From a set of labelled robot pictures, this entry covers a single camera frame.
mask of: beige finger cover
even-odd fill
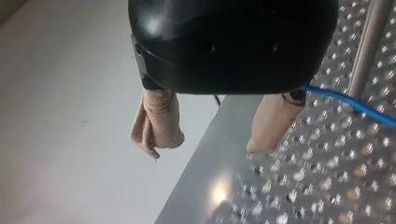
[[[288,93],[265,95],[254,116],[247,152],[268,152],[304,109],[304,100],[293,100]]]
[[[175,148],[184,141],[179,128],[177,96],[171,91],[143,91],[142,101],[131,130],[131,139],[152,158],[155,148]]]

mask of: blue cable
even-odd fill
[[[302,87],[302,90],[303,91],[311,91],[314,93],[328,95],[333,98],[336,98],[340,101],[343,101],[343,102],[353,106],[355,109],[357,109],[363,113],[366,113],[368,116],[372,117],[373,119],[377,119],[385,124],[388,124],[389,126],[391,126],[393,128],[396,128],[396,119],[394,119],[388,115],[379,113],[378,111],[372,109],[371,107],[364,105],[360,101],[358,101],[352,97],[349,97],[347,95],[344,95],[343,93],[340,93],[338,91],[323,90],[321,88],[313,87],[313,86],[304,86],[304,87]]]

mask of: metal pole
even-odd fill
[[[347,94],[361,99],[393,1],[371,0]]]

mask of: perforated metal plate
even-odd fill
[[[346,92],[368,1],[341,1],[337,30],[312,85]],[[396,7],[363,100],[396,115]],[[209,223],[396,223],[396,131],[331,97],[307,107],[270,155],[247,155],[228,205]]]

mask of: white wall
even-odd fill
[[[0,224],[155,221],[217,106],[180,96],[156,163],[128,137],[133,57],[127,0],[30,0],[0,29]]]

